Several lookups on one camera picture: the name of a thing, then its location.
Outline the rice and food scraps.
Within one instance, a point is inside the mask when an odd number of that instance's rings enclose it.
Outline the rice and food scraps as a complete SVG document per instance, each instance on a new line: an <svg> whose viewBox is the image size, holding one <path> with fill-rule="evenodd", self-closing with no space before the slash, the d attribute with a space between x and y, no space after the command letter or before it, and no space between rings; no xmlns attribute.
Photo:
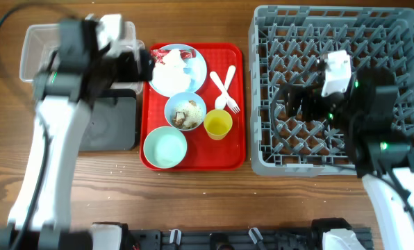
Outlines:
<svg viewBox="0 0 414 250"><path fill-rule="evenodd" d="M174 109L172 124L181 130L190 130L200 125L203 111L195 101L183 101Z"/></svg>

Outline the red strawberry snack wrapper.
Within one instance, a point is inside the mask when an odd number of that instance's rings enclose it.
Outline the red strawberry snack wrapper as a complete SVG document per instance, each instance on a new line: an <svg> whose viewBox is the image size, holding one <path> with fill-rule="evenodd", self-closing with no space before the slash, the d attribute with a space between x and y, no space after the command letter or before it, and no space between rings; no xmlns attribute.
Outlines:
<svg viewBox="0 0 414 250"><path fill-rule="evenodd" d="M196 57L196 51L194 49L154 49L151 50L151 55L156 63L165 64L164 57L168 54L180 56L182 60L191 59Z"/></svg>

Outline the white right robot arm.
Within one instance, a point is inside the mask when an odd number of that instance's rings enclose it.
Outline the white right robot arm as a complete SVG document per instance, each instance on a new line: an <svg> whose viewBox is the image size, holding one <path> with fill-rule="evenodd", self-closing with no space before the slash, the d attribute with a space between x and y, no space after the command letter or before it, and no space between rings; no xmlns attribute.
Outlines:
<svg viewBox="0 0 414 250"><path fill-rule="evenodd" d="M283 98L289 117L325 118L344 135L345 154L368 193L387 249L414 249L414 152L411 139L392 127L398 95L386 68L362 68L341 91L321 95L324 84L302 87L293 78Z"/></svg>

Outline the white napkin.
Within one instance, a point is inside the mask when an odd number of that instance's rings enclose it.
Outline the white napkin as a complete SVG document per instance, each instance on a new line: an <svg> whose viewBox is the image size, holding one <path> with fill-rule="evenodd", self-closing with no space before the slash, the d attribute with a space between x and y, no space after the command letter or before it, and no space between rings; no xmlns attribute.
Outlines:
<svg viewBox="0 0 414 250"><path fill-rule="evenodd" d="M156 63L152 85L166 97L185 92L191 83L190 75L184 72L186 66L181 57L181 51L170 50L163 56L162 63Z"/></svg>

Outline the yellow plastic cup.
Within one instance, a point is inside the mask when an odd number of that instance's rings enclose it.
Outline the yellow plastic cup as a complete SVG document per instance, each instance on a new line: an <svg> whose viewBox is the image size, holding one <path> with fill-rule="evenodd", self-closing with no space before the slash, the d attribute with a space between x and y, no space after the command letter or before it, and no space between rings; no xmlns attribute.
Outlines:
<svg viewBox="0 0 414 250"><path fill-rule="evenodd" d="M232 126L232 116L225 110L211 110L204 118L204 128L208 136L213 140L222 140Z"/></svg>

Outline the blue bowl with rice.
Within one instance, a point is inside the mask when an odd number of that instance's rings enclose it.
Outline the blue bowl with rice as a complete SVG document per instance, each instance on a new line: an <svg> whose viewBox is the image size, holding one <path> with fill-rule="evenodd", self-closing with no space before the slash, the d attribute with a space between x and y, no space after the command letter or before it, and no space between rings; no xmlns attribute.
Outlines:
<svg viewBox="0 0 414 250"><path fill-rule="evenodd" d="M169 125L180 131L192 131L203 123L206 104L198 94L181 92L168 99L164 113Z"/></svg>

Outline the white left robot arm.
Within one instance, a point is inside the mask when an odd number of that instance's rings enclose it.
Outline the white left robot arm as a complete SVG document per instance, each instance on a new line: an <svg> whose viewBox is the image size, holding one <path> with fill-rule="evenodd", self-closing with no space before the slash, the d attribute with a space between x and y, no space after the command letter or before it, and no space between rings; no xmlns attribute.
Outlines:
<svg viewBox="0 0 414 250"><path fill-rule="evenodd" d="M90 124L106 128L98 149L130 148L137 142L134 90L113 83L149 81L154 62L143 49L124 48L121 15L69 17L58 25L59 46L33 78L35 116L26 173L0 249L132 249L126 224L97 222L71 231L71 188Z"/></svg>

